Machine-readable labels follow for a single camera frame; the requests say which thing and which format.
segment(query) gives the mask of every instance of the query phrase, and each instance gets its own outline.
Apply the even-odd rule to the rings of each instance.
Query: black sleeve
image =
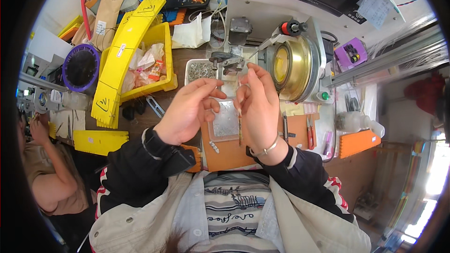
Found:
[[[341,182],[336,177],[330,178],[328,176],[322,166],[320,155],[289,146],[288,155],[278,165],[267,166],[257,158],[254,159],[283,189],[349,222],[353,222],[354,216],[347,211],[348,205],[339,194]]]
[[[168,178],[160,174],[162,160],[150,156],[141,139],[128,141],[110,152],[108,161],[100,175],[97,216],[120,204],[142,207],[167,188]]]

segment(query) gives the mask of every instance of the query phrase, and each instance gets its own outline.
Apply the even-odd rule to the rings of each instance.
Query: purple round container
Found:
[[[100,56],[89,44],[80,44],[72,48],[63,64],[63,80],[74,92],[93,96],[98,82]]]

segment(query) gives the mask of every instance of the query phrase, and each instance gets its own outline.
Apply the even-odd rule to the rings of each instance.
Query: hair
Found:
[[[186,232],[181,232],[181,229],[177,229],[171,232],[164,242],[164,245],[161,246],[160,249],[155,250],[154,253],[193,253],[192,249],[195,247],[195,245],[197,245],[197,243],[189,247],[187,250],[179,249],[180,240],[185,234]]]

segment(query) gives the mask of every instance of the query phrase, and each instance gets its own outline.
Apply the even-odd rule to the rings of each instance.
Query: silver bangle bracelet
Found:
[[[270,147],[268,147],[267,149],[263,149],[262,152],[260,152],[258,154],[255,154],[253,152],[253,150],[251,148],[249,148],[250,154],[252,156],[254,156],[254,157],[260,157],[262,155],[267,155],[268,151],[271,151],[272,149],[274,149],[277,146],[278,139],[279,139],[279,136],[277,135],[277,138],[275,139],[274,143]]]

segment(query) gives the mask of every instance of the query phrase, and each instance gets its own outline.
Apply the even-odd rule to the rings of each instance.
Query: person in brown shirt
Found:
[[[22,119],[18,123],[22,162],[36,203],[48,216],[81,213],[89,206],[88,199],[96,203],[95,192],[90,190],[91,197],[87,198],[70,152],[50,141],[43,122],[47,124],[44,115],[31,119],[33,141],[29,143],[25,143],[25,123]]]

